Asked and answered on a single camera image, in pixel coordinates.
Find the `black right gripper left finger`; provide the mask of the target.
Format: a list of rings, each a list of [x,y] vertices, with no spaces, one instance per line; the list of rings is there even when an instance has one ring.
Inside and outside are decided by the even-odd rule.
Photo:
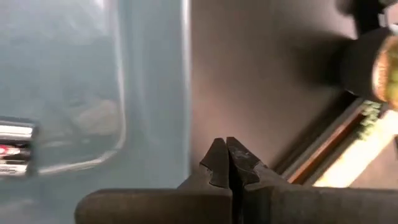
[[[176,189],[102,189],[82,198],[76,224],[232,224],[229,154],[216,138]]]

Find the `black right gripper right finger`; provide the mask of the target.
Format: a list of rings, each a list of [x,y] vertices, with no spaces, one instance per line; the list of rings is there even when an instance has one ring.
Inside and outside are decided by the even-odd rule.
[[[398,190],[291,184],[236,138],[226,145],[233,224],[398,224]]]

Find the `silver black Energizer battery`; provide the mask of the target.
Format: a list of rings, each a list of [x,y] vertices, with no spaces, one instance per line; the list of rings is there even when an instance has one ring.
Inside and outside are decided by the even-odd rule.
[[[0,177],[22,177],[31,172],[37,123],[0,116]]]

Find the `green garland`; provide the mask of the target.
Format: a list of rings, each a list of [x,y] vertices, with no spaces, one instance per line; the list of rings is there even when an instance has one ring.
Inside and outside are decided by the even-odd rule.
[[[359,123],[361,127],[358,131],[358,138],[364,141],[371,135],[376,122],[379,119],[382,104],[365,100],[363,105],[364,109],[362,110],[361,115],[364,116],[364,119]]]

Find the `blue plastic bin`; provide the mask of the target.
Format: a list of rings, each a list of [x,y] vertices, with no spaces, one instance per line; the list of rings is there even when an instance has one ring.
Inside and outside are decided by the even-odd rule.
[[[190,168],[189,0],[0,0],[0,116],[37,123],[31,172],[0,177],[0,224],[74,224],[102,189]]]

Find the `black plant pot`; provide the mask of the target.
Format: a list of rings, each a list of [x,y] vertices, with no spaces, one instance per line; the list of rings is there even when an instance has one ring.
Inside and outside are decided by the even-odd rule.
[[[398,34],[383,27],[362,35],[349,45],[340,64],[340,78],[346,90],[365,100],[386,103],[373,92],[373,67],[382,42],[390,35]]]

